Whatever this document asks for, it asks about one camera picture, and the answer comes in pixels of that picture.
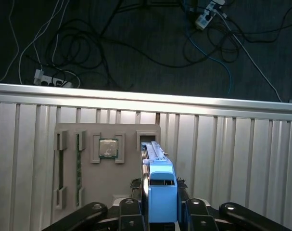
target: metal screw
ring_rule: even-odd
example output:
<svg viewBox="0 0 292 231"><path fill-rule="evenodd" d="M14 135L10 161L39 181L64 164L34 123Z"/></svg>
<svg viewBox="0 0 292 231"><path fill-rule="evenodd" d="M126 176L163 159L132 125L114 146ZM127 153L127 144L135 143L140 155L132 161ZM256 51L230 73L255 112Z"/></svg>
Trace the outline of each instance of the metal screw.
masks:
<svg viewBox="0 0 292 231"><path fill-rule="evenodd" d="M225 207L229 210L234 210L236 209L233 205L225 205Z"/></svg>
<svg viewBox="0 0 292 231"><path fill-rule="evenodd" d="M198 204L199 204L199 201L196 200L196 199L193 199L193 200L192 200L192 203L193 203L194 205L198 205Z"/></svg>
<svg viewBox="0 0 292 231"><path fill-rule="evenodd" d="M100 204L95 204L95 205L93 205L92 208L93 208L93 209L101 209L102 206L101 206Z"/></svg>
<svg viewBox="0 0 292 231"><path fill-rule="evenodd" d="M133 203L133 200L132 199L127 199L126 200L126 204L132 204Z"/></svg>

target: corrugated metal wall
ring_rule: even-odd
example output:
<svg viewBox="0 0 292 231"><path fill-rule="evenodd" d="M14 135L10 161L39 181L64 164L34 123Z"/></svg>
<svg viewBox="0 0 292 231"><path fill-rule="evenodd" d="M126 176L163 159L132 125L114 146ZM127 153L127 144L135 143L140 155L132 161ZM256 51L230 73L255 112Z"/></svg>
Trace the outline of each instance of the corrugated metal wall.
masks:
<svg viewBox="0 0 292 231"><path fill-rule="evenodd" d="M191 195L216 208L239 203L292 229L292 121L116 107L0 103L0 231L50 224L57 122L158 123Z"/></svg>

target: tangled cables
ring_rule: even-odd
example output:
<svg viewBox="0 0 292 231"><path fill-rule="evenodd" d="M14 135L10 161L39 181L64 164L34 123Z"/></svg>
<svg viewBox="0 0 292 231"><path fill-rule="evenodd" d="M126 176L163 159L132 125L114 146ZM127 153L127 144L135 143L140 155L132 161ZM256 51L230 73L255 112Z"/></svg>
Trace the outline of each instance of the tangled cables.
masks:
<svg viewBox="0 0 292 231"><path fill-rule="evenodd" d="M59 46L57 53L60 58L58 61L55 61L53 57L53 48L55 45ZM91 56L93 53L97 54L95 58ZM69 65L74 65L81 69L88 70L88 72L102 65L107 77L106 88L127 90L123 89L112 78L100 35L91 24L84 20L72 19L61 25L47 45L45 59L48 66L64 68Z"/></svg>

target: black cable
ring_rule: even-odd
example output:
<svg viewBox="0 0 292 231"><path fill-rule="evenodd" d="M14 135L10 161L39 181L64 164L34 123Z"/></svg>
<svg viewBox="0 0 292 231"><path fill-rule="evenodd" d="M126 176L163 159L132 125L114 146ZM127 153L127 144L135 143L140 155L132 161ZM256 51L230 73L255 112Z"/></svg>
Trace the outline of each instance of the black cable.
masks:
<svg viewBox="0 0 292 231"><path fill-rule="evenodd" d="M277 33L277 35L275 36L275 38L274 38L274 39L271 39L271 40L262 40L262 39L261 39L261 40L260 40L260 39L259 39L259 40L251 40L251 39L249 39L249 38L246 36L246 34L262 34L262 33L260 33L260 32L257 32L257 33L245 33L245 32L243 32L243 30L240 28L240 26L239 26L234 20L232 20L229 16L227 17L227 20L229 20L231 23L233 23L233 24L236 26L236 28L238 29L238 31L233 31L234 34L236 34L238 37L239 37L239 36L242 36L247 42L249 42L249 43L273 43L273 42L277 41L277 39L279 38L279 35L280 35L280 33L281 33L281 30L284 28L283 26L284 26L284 23L285 23L286 17L287 17L288 13L289 13L291 10L292 10L292 6L291 6L291 7L286 11L286 13L284 14L283 19L282 19L281 24L280 24L280 27L279 27L278 29L262 32L262 33L269 33L269 32L278 31L278 33Z"/></svg>
<svg viewBox="0 0 292 231"><path fill-rule="evenodd" d="M216 1L213 1L213 0L211 0L211 2L214 2L215 4L217 4L219 6L231 6L235 2L235 0L231 0L231 2L226 3L224 5L218 4Z"/></svg>
<svg viewBox="0 0 292 231"><path fill-rule="evenodd" d="M273 32L279 31L279 30L287 29L289 27L292 27L292 23L287 25L287 26L283 26L282 28L278 28L278 29L258 31L258 32L244 32L244 34L246 34L246 35L258 35L258 34L273 33Z"/></svg>
<svg viewBox="0 0 292 231"><path fill-rule="evenodd" d="M292 6L284 14L282 22L281 22L281 27L278 30L276 30L276 31L278 31L278 33L277 33L276 37L272 40L253 40L253 39L248 38L246 36L246 33L243 32L243 30L241 29L241 27L235 21L233 21L230 17L227 17L227 20L232 22L235 25L235 27L237 28L237 30L229 31L229 29L226 27L226 25L224 23L221 23L221 22L212 23L210 26L208 26L206 28L208 40L219 51L221 60L223 60L226 63L233 63L239 57L239 52L241 49L241 46L235 40L233 35L236 35L239 39L242 39L242 42L241 42L242 44L244 44L245 41L247 41L249 43L273 43L278 39L280 32L283 29L283 24L285 22L286 16L288 15L288 13L290 12L291 9L292 9ZM213 37L211 36L212 31L220 32L223 35L222 39L219 42L217 42L217 43L214 42ZM227 41L229 41L229 44L232 45L232 48L226 47ZM231 60L227 59L226 58L227 54L228 55L234 54L234 58Z"/></svg>
<svg viewBox="0 0 292 231"><path fill-rule="evenodd" d="M211 31L218 31L221 34L223 34L223 37L218 43L215 43L213 41L213 38L211 37ZM209 42L220 52L221 59L226 63L233 63L235 62L240 53L241 46L238 45L236 40L234 39L232 33L226 28L226 25L222 23L214 23L211 26L207 27L207 37ZM233 48L226 48L226 42L229 41L229 43L233 46ZM232 60L228 60L225 58L225 54L235 54L235 58Z"/></svg>
<svg viewBox="0 0 292 231"><path fill-rule="evenodd" d="M100 76L102 76L102 77L104 77L104 78L106 78L106 79L108 80L108 78L107 78L106 75L104 75L104 74L102 74L102 73L100 73L100 72L98 72L98 71L85 71L85 72L78 73L77 76L78 76L78 77L81 77L82 75L84 75L84 74L88 74L88 73L95 73L95 74L98 74L98 75L100 75ZM60 87L64 87L68 82L71 82L71 81L73 80L73 78L74 78L74 77L70 78L70 79L69 79L68 81L66 81L66 82L63 82L63 84L62 84Z"/></svg>
<svg viewBox="0 0 292 231"><path fill-rule="evenodd" d="M63 82L65 82L65 72L64 70L58 70L55 74L53 74L51 76L51 83L54 84L54 78L55 76L57 76L59 73L62 73L63 74Z"/></svg>
<svg viewBox="0 0 292 231"><path fill-rule="evenodd" d="M73 23L81 23L84 26L87 27L87 30L81 30L75 26L72 26ZM62 39L60 40L61 44L64 44L65 39L69 39L69 47L67 52L64 52L62 47L60 48L60 54L62 57L62 62L56 63L53 62L51 55L52 55L52 50L53 46L56 42L57 35L61 35L64 33ZM86 44L86 49L89 52L82 52L81 46ZM89 60L90 53L92 52L91 48L94 47L97 49L97 52L99 54L99 60L93 64L93 65L86 65L85 62ZM77 50L74 51L74 45L77 45ZM81 60L77 60L78 57L83 55L83 58ZM118 85L118 83L112 78L110 71L109 71L109 66L108 62L105 57L104 49L101 43L101 38L98 32L94 29L92 25L87 23L86 21L82 19L72 19L60 26L60 28L57 30L55 35L53 36L52 40L48 43L48 46L46 48L46 53L45 53L45 58L46 61L49 65L55 66L55 67L64 67L67 65L76 65L82 69L87 69L87 70L93 70L100 65L102 65L105 69L105 72L108 77L108 86L110 83L112 83L114 86L116 86L120 90L124 90L122 87Z"/></svg>

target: beige mounting panel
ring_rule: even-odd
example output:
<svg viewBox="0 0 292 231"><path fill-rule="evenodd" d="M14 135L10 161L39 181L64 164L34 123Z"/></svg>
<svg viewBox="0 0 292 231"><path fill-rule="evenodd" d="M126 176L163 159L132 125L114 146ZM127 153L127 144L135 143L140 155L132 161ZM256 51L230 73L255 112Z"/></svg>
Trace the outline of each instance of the beige mounting panel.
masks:
<svg viewBox="0 0 292 231"><path fill-rule="evenodd" d="M56 124L52 222L90 202L110 207L114 199L129 196L131 181L141 177L140 143L160 142L160 137L161 129L154 124ZM99 143L104 139L115 141L117 156L100 156Z"/></svg>

